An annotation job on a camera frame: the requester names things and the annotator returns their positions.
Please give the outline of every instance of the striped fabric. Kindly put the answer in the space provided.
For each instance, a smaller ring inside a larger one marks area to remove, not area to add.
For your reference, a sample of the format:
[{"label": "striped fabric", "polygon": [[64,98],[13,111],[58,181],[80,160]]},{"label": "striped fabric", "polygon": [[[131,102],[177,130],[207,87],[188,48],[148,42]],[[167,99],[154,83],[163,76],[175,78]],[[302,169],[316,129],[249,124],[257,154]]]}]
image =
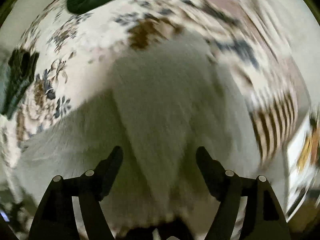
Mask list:
[{"label": "striped fabric", "polygon": [[252,93],[250,117],[261,162],[271,159],[295,129],[298,103],[292,88],[265,93]]}]

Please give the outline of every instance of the floral bedspread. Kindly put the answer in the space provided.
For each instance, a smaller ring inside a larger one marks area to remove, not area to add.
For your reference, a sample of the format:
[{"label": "floral bedspread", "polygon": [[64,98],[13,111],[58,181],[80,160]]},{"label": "floral bedspread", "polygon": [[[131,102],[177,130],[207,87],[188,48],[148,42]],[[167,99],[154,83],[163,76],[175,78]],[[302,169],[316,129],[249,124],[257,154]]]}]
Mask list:
[{"label": "floral bedspread", "polygon": [[[2,130],[11,140],[5,154],[10,166],[14,167],[19,158],[13,156],[22,141],[48,129],[108,86],[108,68],[121,51],[127,47],[148,49],[149,44],[170,39],[183,29],[201,33],[212,46],[213,60],[230,68],[248,101],[253,123],[257,123],[256,116],[266,114],[269,118],[269,106],[281,104],[281,96],[278,101],[267,96],[264,103],[260,102],[260,92],[270,95],[270,87],[276,87],[276,93],[284,91],[284,111],[289,115],[295,112],[290,75],[279,67],[237,0],[115,0],[80,16],[67,11],[65,0],[54,0],[24,32],[19,44],[40,52],[40,57],[35,82],[25,93],[15,119]],[[263,111],[254,114],[261,105]],[[290,115],[285,124],[293,126],[295,118]],[[279,132],[264,122],[255,126],[257,136],[259,128],[266,131],[265,126],[281,133],[280,137],[283,134],[282,139],[289,133],[289,128]],[[281,141],[269,143],[274,146],[260,147],[263,160]]]}]

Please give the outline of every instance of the white fur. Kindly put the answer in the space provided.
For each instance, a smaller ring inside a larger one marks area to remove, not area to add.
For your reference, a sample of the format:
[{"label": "white fur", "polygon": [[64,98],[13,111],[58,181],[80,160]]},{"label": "white fur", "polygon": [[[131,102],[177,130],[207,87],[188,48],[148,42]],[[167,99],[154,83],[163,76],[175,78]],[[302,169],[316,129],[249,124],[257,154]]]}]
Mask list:
[{"label": "white fur", "polygon": [[244,99],[208,51],[201,36],[184,32],[124,52],[110,89],[25,143],[16,174],[26,192],[39,203],[55,175],[80,176],[119,145],[124,161],[101,207],[114,226],[138,226],[206,198],[199,146],[225,169],[254,175],[260,156]]}]

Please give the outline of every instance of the white wall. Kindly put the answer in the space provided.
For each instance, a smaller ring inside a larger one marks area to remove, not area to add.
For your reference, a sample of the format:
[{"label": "white wall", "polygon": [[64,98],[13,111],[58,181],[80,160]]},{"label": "white wall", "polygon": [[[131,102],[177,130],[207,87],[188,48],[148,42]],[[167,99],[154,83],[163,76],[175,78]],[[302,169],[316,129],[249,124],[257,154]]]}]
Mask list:
[{"label": "white wall", "polygon": [[12,50],[39,13],[53,0],[18,0],[0,29],[0,47]]}]

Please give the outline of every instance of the brown flower print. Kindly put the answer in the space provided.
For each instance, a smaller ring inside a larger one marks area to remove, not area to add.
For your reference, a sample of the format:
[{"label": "brown flower print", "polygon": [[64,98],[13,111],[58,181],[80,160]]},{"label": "brown flower print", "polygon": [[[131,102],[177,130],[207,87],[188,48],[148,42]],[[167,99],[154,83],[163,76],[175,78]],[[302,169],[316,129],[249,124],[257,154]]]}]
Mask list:
[{"label": "brown flower print", "polygon": [[68,81],[68,75],[65,71],[66,68],[66,61],[62,61],[61,59],[56,59],[52,64],[51,64],[51,68],[48,71],[48,80],[50,81],[50,83],[52,84],[53,81],[55,81],[56,83],[58,83],[59,81],[59,75],[61,75],[65,81],[64,83],[66,84]]},{"label": "brown flower print", "polygon": [[53,42],[56,46],[54,52],[59,53],[68,39],[74,39],[78,34],[78,26],[81,22],[91,17],[92,13],[72,15],[70,19],[54,32],[47,44]]},{"label": "brown flower print", "polygon": [[45,130],[56,121],[54,118],[56,103],[55,92],[47,80],[47,70],[40,78],[36,76],[35,83],[26,91],[25,100],[20,105],[17,114],[17,140],[23,141],[35,134],[35,127]]},{"label": "brown flower print", "polygon": [[131,34],[129,44],[133,49],[146,49],[151,43],[169,40],[182,30],[181,25],[171,22],[168,18],[149,16],[138,20],[138,25],[128,30]]}]

